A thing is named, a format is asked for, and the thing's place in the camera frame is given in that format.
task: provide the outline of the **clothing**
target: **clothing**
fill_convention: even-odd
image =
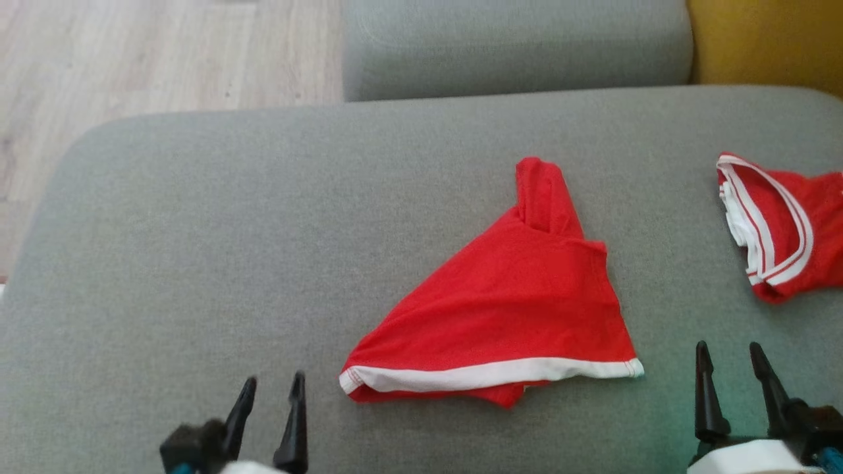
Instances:
[[[511,407],[531,385],[636,377],[641,362],[562,173],[526,158],[518,204],[401,300],[340,375],[355,401],[467,395]]]
[[[843,174],[807,178],[722,154],[717,177],[729,231],[747,248],[746,272],[759,298],[780,303],[843,286]]]

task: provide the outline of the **gray fabric upholstery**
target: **gray fabric upholstery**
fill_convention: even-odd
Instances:
[[[717,197],[723,150],[843,165],[843,103],[804,89],[680,87],[148,116],[82,138],[3,301],[8,472],[156,472],[179,422],[224,417],[260,379],[242,456],[268,462],[293,372],[311,471],[682,472],[706,339],[736,433],[765,414],[748,345],[793,395],[843,407],[843,294],[757,300]],[[359,406],[346,355],[515,203],[524,155],[558,163],[609,248],[647,375]]]
[[[684,0],[351,0],[346,100],[681,84]]]

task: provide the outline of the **yellow cushion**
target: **yellow cushion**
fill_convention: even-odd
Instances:
[[[800,85],[843,97],[843,0],[688,0],[696,83]]]

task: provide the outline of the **wooden floor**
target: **wooden floor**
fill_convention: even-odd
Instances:
[[[341,0],[0,0],[0,277],[85,131],[342,100]]]

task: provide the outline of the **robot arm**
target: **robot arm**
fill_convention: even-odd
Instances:
[[[179,426],[161,444],[167,474],[304,474],[308,470],[307,404],[304,373],[299,371],[290,389],[290,413],[281,445],[272,456],[274,469],[256,462],[237,461],[246,418],[255,402],[257,379],[243,385],[225,423],[212,419],[200,427]]]
[[[700,440],[688,474],[843,474],[843,417],[833,407],[809,407],[787,395],[764,350],[749,345],[755,378],[761,382],[770,427],[766,438],[731,436],[712,374],[708,346],[696,346],[695,431]]]

